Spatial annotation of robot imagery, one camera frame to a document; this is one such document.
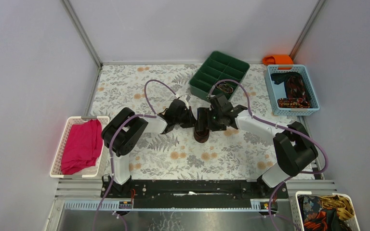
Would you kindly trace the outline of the brown red floral tie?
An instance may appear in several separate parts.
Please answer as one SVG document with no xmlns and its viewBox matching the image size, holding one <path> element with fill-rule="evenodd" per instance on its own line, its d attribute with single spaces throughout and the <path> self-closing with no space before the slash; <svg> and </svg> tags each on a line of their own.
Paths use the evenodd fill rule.
<svg viewBox="0 0 370 231">
<path fill-rule="evenodd" d="M 193 130 L 194 139 L 199 143 L 205 143 L 210 136 L 210 130 L 208 126 L 195 125 Z"/>
</svg>

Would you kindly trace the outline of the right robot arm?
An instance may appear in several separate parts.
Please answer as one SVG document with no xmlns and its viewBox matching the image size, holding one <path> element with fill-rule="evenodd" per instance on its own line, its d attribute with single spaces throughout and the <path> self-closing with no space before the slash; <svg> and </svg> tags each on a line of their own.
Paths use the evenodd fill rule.
<svg viewBox="0 0 370 231">
<path fill-rule="evenodd" d="M 276 186 L 300 174 L 318 157 L 316 146 L 308 139 L 303 124 L 279 125 L 255 116 L 248 107 L 233 106 L 223 95 L 209 98 L 210 107 L 197 109 L 194 134 L 201 137 L 228 127 L 250 132 L 273 142 L 277 162 L 258 178 L 257 192 L 269 198 Z"/>
</svg>

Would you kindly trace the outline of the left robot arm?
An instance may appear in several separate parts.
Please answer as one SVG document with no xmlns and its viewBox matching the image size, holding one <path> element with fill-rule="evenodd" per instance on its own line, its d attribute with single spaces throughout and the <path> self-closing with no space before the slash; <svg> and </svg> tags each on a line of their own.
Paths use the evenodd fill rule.
<svg viewBox="0 0 370 231">
<path fill-rule="evenodd" d="M 129 153 L 144 133 L 167 134 L 177 125 L 191 128 L 195 123 L 192 107 L 180 99 L 173 100 L 157 115 L 136 114 L 128 107 L 123 108 L 101 134 L 111 158 L 112 192 L 119 198 L 130 193 Z"/>
</svg>

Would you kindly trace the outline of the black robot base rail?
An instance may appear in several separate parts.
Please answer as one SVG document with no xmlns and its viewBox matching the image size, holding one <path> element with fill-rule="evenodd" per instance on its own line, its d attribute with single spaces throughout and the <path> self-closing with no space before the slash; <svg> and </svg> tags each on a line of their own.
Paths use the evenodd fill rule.
<svg viewBox="0 0 370 231">
<path fill-rule="evenodd" d="M 252 201 L 286 199 L 260 180 L 128 180 L 118 185 L 103 179 L 101 197 L 133 202 L 135 209 L 245 209 Z"/>
</svg>

